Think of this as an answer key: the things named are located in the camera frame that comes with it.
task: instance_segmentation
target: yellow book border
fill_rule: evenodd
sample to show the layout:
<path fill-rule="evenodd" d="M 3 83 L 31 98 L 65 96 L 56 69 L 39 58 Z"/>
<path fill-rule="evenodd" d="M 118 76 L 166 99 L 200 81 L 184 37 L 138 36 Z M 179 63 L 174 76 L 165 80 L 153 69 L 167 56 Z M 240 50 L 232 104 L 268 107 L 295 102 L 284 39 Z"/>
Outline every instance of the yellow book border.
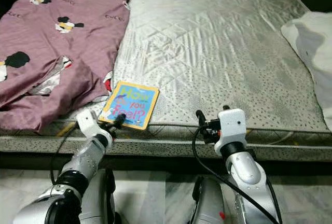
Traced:
<path fill-rule="evenodd" d="M 135 129 L 139 129 L 139 130 L 145 130 L 147 128 L 147 124 L 149 123 L 149 120 L 151 118 L 152 112 L 153 112 L 153 110 L 155 108 L 155 104 L 157 102 L 157 98 L 158 98 L 158 95 L 159 95 L 158 88 L 156 88 L 156 87 L 146 87 L 146 86 L 143 86 L 143 85 L 138 85 L 138 84 L 134 84 L 134 83 L 130 83 L 130 82 L 119 81 L 117 83 L 116 88 L 113 91 L 111 97 L 108 99 L 106 105 L 104 106 L 103 112 L 107 112 L 108 111 L 108 109 L 110 108 L 110 105 L 111 105 L 112 101 L 118 95 L 121 86 L 131 86 L 131 87 L 136 87 L 136 88 L 140 88 L 140 89 L 144 89 L 144 90 L 155 91 L 155 95 L 154 95 L 154 97 L 152 99 L 152 102 L 151 102 L 151 105 L 150 105 L 150 109 L 149 109 L 149 112 L 146 115 L 146 118 L 145 118 L 143 126 L 142 127 L 138 127 L 138 126 L 133 125 L 133 124 L 123 123 L 124 127 L 131 127 L 131 128 L 135 128 Z M 103 117 L 99 117 L 99 120 L 105 121 L 105 122 L 109 122 L 109 123 L 113 123 L 112 120 L 109 120 L 109 119 L 106 119 L 106 118 L 103 118 Z"/>

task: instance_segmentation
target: blue book cover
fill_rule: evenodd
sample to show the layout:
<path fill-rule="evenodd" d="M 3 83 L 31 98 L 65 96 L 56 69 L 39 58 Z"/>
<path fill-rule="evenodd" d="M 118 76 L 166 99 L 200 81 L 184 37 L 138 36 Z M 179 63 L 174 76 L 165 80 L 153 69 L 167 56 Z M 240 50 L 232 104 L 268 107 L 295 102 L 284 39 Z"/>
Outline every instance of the blue book cover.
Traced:
<path fill-rule="evenodd" d="M 119 114 L 125 114 L 124 126 L 144 130 L 151 118 L 158 94 L 158 88 L 120 81 L 99 119 L 112 123 Z"/>

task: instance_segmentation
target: gray mattress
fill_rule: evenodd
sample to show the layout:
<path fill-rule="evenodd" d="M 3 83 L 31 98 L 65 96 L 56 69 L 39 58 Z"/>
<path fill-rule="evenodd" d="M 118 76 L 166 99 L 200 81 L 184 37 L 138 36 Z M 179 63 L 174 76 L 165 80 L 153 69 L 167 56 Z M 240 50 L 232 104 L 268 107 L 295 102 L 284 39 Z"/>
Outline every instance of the gray mattress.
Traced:
<path fill-rule="evenodd" d="M 246 112 L 247 140 L 267 160 L 332 160 L 331 133 L 308 70 L 280 27 L 302 16 L 299 0 L 132 0 L 113 86 L 124 80 L 160 90 L 145 132 L 123 130 L 111 153 L 190 156 L 195 111 L 216 118 L 224 104 Z M 87 107 L 100 112 L 104 103 Z M 4 132 L 1 151 L 53 152 L 55 134 L 76 112 L 42 131 Z M 84 140 L 79 131 L 62 152 Z M 200 145 L 214 157 L 213 147 Z"/>

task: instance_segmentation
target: floor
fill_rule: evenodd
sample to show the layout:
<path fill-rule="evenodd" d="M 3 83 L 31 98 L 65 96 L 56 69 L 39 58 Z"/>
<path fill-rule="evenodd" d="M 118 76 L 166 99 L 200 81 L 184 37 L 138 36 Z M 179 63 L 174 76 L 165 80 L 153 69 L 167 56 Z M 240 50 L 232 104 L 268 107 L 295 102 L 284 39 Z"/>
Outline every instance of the floor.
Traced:
<path fill-rule="evenodd" d="M 151 171 L 115 171 L 116 211 L 124 224 L 186 224 L 195 203 L 194 175 Z M 331 223 L 332 176 L 270 177 L 283 223 Z M 50 186 L 48 171 L 0 170 L 1 223 L 12 223 L 20 208 Z M 232 191 L 222 185 L 225 223 L 234 221 Z"/>

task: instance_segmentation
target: purple blanket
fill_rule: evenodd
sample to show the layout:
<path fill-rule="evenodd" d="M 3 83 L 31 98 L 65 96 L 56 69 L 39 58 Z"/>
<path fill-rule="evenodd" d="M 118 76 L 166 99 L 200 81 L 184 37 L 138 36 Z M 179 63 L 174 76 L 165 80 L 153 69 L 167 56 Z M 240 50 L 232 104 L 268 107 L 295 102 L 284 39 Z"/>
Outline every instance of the purple blanket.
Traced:
<path fill-rule="evenodd" d="M 108 95 L 127 1 L 17 1 L 0 20 L 0 128 L 40 130 Z"/>

